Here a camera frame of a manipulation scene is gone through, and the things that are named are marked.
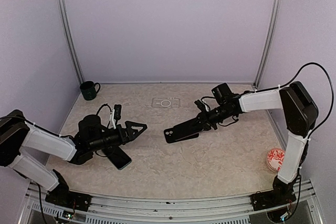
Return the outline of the black phone case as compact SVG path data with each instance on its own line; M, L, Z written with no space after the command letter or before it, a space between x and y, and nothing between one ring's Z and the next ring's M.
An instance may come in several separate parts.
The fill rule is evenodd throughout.
M191 119L180 123L172 128L164 130L164 136L167 143L172 144L180 141L190 140L199 137L203 130L197 119Z

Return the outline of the purple-edged smartphone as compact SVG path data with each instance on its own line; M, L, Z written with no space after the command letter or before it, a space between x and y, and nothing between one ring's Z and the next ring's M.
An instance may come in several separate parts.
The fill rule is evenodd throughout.
M186 141L186 140L191 140L191 139L194 139L194 138L198 138L199 135L200 135L199 133L196 133L194 135L186 136L186 137L183 137L183 138L180 138L180 139L173 139L172 137L169 137L169 139L166 140L166 142L169 143L169 144L177 143L177 142L180 142L180 141Z

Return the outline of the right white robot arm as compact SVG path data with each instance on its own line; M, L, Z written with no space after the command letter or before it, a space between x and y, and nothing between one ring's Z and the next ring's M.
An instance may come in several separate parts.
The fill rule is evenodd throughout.
M286 152L277 179L283 184L292 183L305 160L309 140L321 124L316 120L319 110L311 95L300 81L294 78L273 88L233 93L226 83L212 89L218 107L209 110L202 100L196 100L199 114L186 122L164 130L167 143L198 137L200 132L216 130L227 118L238 121L238 116L259 110L282 110L288 133Z

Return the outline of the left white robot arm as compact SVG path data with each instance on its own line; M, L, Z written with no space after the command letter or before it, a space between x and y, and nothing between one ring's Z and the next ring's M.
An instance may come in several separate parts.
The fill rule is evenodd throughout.
M78 123L75 136L59 135L28 121L22 111L14 110L1 117L1 166L9 167L35 181L66 206L73 201L73 193L60 185L61 177L25 151L25 148L57 156L71 164L82 165L92 159L94 152L117 149L134 141L147 125L131 121L113 128L102 125L96 114L85 116Z

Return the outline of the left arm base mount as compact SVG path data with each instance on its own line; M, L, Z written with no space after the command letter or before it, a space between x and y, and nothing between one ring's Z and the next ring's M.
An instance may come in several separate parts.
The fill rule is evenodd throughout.
M71 208L72 210L87 212L92 197L88 194L69 190L69 186L62 175L55 169L52 171L56 174L59 184L55 189L47 193L45 201L57 206Z

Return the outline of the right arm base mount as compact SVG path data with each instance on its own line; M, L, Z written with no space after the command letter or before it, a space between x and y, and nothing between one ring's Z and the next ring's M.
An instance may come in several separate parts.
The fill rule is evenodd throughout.
M295 182L296 178L289 184L286 184L276 176L272 184L272 190L258 191L250 196L253 210L264 210L296 201L293 190Z

